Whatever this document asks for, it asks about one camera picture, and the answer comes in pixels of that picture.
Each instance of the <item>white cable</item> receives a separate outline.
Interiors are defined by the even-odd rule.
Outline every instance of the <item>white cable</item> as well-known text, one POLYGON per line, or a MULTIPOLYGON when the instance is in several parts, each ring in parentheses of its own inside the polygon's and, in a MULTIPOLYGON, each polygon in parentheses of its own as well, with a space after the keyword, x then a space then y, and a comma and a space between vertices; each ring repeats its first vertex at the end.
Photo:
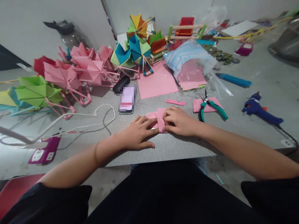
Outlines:
POLYGON ((63 115, 61 115, 59 118, 57 118, 55 121, 53 121, 44 131, 42 131, 41 133, 40 133, 40 135, 39 136, 37 136, 35 139, 33 139, 33 140, 29 140, 29 139, 27 139, 24 135, 21 135, 21 134, 18 134, 18 133, 16 133, 16 132, 14 132, 14 131, 11 131, 11 130, 9 130, 9 129, 6 129, 6 128, 4 128, 4 127, 1 127, 0 126, 0 133, 1 134, 4 134, 4 135, 7 135, 7 137, 3 137, 3 138, 1 138, 0 139, 0 143, 2 143, 2 144, 4 144, 4 145, 10 145, 10 146, 25 146, 25 145, 30 145, 30 144, 34 144, 35 142, 37 142, 51 127, 53 127, 61 118, 63 118, 64 116, 67 116, 67 115, 80 115, 80 116, 88 116, 88 117, 97 117, 97 115, 96 115, 96 112, 97 112, 97 110, 100 108, 100 107, 102 107, 102 106, 105 106, 105 105, 108 105, 108 106, 110 106, 111 108, 112 108, 112 110, 113 110, 113 112, 114 112, 114 117, 112 118, 112 120, 110 120, 110 121, 106 121, 106 122, 104 122, 104 123, 101 123, 101 124, 91 124, 91 125, 86 125, 86 126, 81 126, 81 127, 76 127, 76 128, 73 128, 73 129, 70 129, 70 130, 68 130, 68 131, 66 131, 66 132, 63 132, 63 133, 60 133, 60 134, 57 134, 57 135, 53 135, 53 136, 51 136, 51 137, 55 137, 55 136, 59 136, 59 135, 63 135, 63 134, 65 134, 65 133, 67 133, 67 132, 70 132, 70 131, 72 131, 72 130, 75 130, 75 129, 78 129, 78 128, 87 128, 87 127, 91 127, 91 126, 97 126, 97 125, 104 125, 104 124, 107 124, 107 123, 110 123, 110 122, 112 122, 112 121, 114 121, 114 119, 116 118, 116 113, 115 113, 115 109, 113 108, 113 106, 111 106, 110 104, 102 104, 102 105, 100 105, 100 106, 98 106, 96 109, 95 109, 95 111, 94 111, 94 114, 93 115, 89 115, 89 114, 76 114, 76 113, 67 113, 67 114, 63 114, 63 115), (18 139, 18 140, 20 140, 20 141, 22 141, 22 142, 24 142, 24 143, 6 143, 6 142, 4 142, 3 141, 3 139, 5 139, 5 138, 10 138, 10 137, 12 137, 12 138, 15 138, 15 139, 18 139))

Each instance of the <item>wire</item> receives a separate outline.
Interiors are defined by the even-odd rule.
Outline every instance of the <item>wire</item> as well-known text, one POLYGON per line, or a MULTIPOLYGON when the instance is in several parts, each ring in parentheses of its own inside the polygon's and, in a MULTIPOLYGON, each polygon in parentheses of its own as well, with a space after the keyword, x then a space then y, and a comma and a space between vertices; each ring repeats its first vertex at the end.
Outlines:
POLYGON ((218 37, 218 36, 213 36, 215 39, 221 39, 221 40, 228 40, 228 39, 234 39, 234 38, 240 38, 240 37, 251 37, 255 34, 258 34, 258 33, 265 33, 271 29, 273 29, 274 27, 276 27, 279 23, 281 22, 284 22, 284 21, 287 21, 287 20, 290 20, 292 19, 293 17, 290 17, 290 18, 286 18, 286 19, 283 19, 281 21, 279 21, 278 23, 274 24, 273 26, 267 28, 267 29, 260 29, 259 31, 255 32, 255 33, 251 33, 251 34, 244 34, 244 35, 240 35, 240 36, 235 36, 235 37, 218 37))
POLYGON ((295 145, 296 145, 296 147, 295 147, 295 149, 294 149, 293 151, 290 151, 290 152, 288 152, 287 154, 284 154, 284 155, 285 155, 285 156, 288 156, 288 155, 290 155, 290 154, 296 152, 296 151, 298 150, 298 147, 299 147, 299 144, 298 144, 297 140, 296 140, 293 136, 291 136, 289 133, 287 133, 287 132, 286 132, 280 125, 277 125, 276 127, 277 127, 279 130, 283 131, 286 135, 288 135, 288 136, 294 141, 294 143, 295 143, 295 145))
POLYGON ((86 125, 86 126, 81 126, 81 127, 76 127, 76 128, 73 128, 73 129, 70 129, 66 132, 63 132, 63 133, 60 133, 60 134, 57 134, 57 135, 53 135, 51 137, 55 137, 55 136, 59 136, 59 135, 63 135, 67 132, 70 132, 72 130, 75 130, 75 129, 78 129, 78 128, 87 128, 87 127, 91 127, 91 126, 98 126, 98 125, 104 125, 104 124, 107 124, 107 123, 110 123, 112 121, 114 121, 114 119, 116 118, 116 113, 115 113, 115 109, 113 108, 113 106, 111 106, 110 104, 102 104, 100 106, 98 106, 95 111, 94 111, 94 114, 93 115, 90 115, 90 114, 76 114, 76 113, 66 113, 66 114, 63 114, 61 115, 60 117, 58 117, 55 121, 53 121, 44 131, 42 131, 39 136, 37 136, 35 139, 33 140, 30 140, 28 138, 26 138, 24 135, 21 135, 21 134, 18 134, 14 131, 11 131, 9 129, 6 129, 4 127, 1 127, 0 126, 0 133, 4 134, 4 135, 7 135, 6 137, 3 137, 0 139, 0 143, 4 144, 4 145, 10 145, 10 146, 25 146, 25 145, 31 145, 31 144, 34 144, 35 142, 37 142, 50 128, 52 128, 61 118, 63 118, 64 116, 67 116, 67 115, 79 115, 79 116, 88 116, 88 117, 97 117, 96 115, 96 112, 97 110, 102 107, 102 106, 105 106, 105 105, 108 105, 112 108, 113 112, 114 112, 114 117, 110 120, 110 121, 106 121, 104 123, 101 123, 101 124, 91 124, 91 125, 86 125), (18 139, 24 143, 6 143, 3 141, 3 139, 5 138, 15 138, 15 139, 18 139))

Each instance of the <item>paper windmill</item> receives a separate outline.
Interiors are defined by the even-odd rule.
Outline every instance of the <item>paper windmill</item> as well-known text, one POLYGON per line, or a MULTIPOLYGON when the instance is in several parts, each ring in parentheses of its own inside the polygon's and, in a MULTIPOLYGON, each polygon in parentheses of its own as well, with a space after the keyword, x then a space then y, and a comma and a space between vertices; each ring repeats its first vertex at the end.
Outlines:
POLYGON ((143 64, 143 55, 150 58, 150 45, 147 42, 140 40, 137 35, 133 35, 129 39, 129 45, 134 62, 143 64))
POLYGON ((56 65, 55 61, 53 61, 50 58, 47 58, 46 56, 42 56, 39 59, 34 59, 33 69, 34 69, 34 71, 36 71, 39 75, 42 75, 43 77, 45 76, 44 62, 47 62, 48 64, 51 64, 51 65, 56 65))
POLYGON ((132 68, 133 61, 131 58, 131 49, 125 51, 118 43, 111 56, 111 63, 116 69, 118 69, 118 66, 132 68))
POLYGON ((45 80, 53 83, 63 90, 68 90, 72 96, 78 101, 81 105, 90 103, 91 96, 89 92, 89 87, 87 89, 87 96, 82 93, 82 82, 78 79, 78 74, 73 70, 74 66, 65 64, 60 60, 56 59, 56 65, 51 65, 44 63, 45 67, 45 80), (79 94, 80 100, 74 95, 74 93, 79 94))
MULTIPOLYGON (((137 34, 140 38, 147 38, 147 24, 149 22, 155 22, 155 17, 149 17, 145 21, 142 19, 141 14, 137 16, 130 15, 131 23, 127 30, 127 38, 130 39, 134 34, 137 34)), ((154 23, 154 30, 151 33, 155 33, 156 22, 154 23)))
POLYGON ((54 104, 63 100, 61 89, 54 88, 42 76, 19 77, 19 81, 22 86, 15 89, 18 99, 37 108, 49 105, 45 98, 54 104))
POLYGON ((108 48, 105 45, 102 45, 101 48, 99 49, 98 53, 96 53, 95 60, 96 61, 103 61, 103 66, 105 69, 108 71, 114 71, 115 68, 110 62, 111 56, 113 54, 113 49, 108 48))
POLYGON ((161 31, 158 31, 156 34, 150 35, 147 38, 147 43, 151 47, 151 53, 155 56, 162 51, 162 47, 165 46, 165 37, 161 35, 161 31))
POLYGON ((97 56, 96 60, 82 56, 74 56, 73 59, 78 65, 74 68, 74 71, 79 74, 79 80, 108 87, 113 87, 112 83, 118 82, 119 74, 105 69, 103 61, 100 60, 100 56, 97 56))
POLYGON ((78 90, 82 82, 78 80, 77 73, 73 70, 74 66, 65 64, 56 59, 56 65, 44 62, 45 80, 53 83, 63 90, 78 90))
POLYGON ((5 105, 0 105, 0 110, 10 110, 10 116, 19 115, 20 113, 27 111, 27 113, 36 113, 35 106, 32 106, 29 103, 21 101, 18 99, 16 88, 11 87, 7 91, 0 92, 1 103, 5 105))
POLYGON ((73 46, 73 49, 71 51, 71 56, 87 56, 90 57, 91 59, 94 59, 95 51, 93 48, 87 49, 84 44, 81 42, 79 47, 73 46))

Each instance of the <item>smartphone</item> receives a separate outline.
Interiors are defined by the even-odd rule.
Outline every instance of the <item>smartphone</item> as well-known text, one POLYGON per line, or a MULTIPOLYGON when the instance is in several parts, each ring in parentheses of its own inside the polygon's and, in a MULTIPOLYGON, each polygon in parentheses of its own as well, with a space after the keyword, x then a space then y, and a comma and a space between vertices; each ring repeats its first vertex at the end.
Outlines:
POLYGON ((118 114, 132 114, 134 112, 135 104, 135 85, 126 85, 121 94, 118 114))

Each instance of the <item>finger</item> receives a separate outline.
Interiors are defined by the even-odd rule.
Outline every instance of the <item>finger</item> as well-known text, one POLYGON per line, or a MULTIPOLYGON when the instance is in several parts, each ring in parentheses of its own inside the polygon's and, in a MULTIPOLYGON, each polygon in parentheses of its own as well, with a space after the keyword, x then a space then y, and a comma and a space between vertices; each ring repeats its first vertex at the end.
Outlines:
POLYGON ((171 107, 167 108, 167 110, 178 110, 178 108, 175 106, 171 106, 171 107))
POLYGON ((139 149, 145 149, 145 148, 155 148, 155 144, 152 142, 142 142, 138 145, 139 149))
POLYGON ((178 127, 167 125, 162 129, 163 132, 168 131, 168 132, 173 132, 173 133, 178 133, 178 127))
POLYGON ((153 129, 147 130, 145 132, 145 138, 147 138, 149 136, 152 136, 152 135, 155 135, 155 134, 158 134, 158 133, 159 133, 159 129, 158 128, 153 128, 153 129))
POLYGON ((145 121, 147 121, 148 120, 148 117, 146 117, 146 116, 142 116, 138 121, 137 121, 137 123, 139 123, 139 124, 143 124, 145 121))
POLYGON ((169 115, 173 115, 175 113, 175 110, 173 109, 166 109, 163 113, 163 120, 165 120, 165 118, 169 115))
POLYGON ((164 121, 165 121, 165 125, 169 124, 170 122, 175 123, 174 116, 167 116, 164 121))
POLYGON ((141 118, 141 116, 137 116, 137 117, 133 120, 133 122, 138 121, 140 118, 141 118))
POLYGON ((146 122, 144 122, 142 125, 145 126, 145 128, 148 128, 152 123, 157 122, 157 118, 148 119, 146 122))

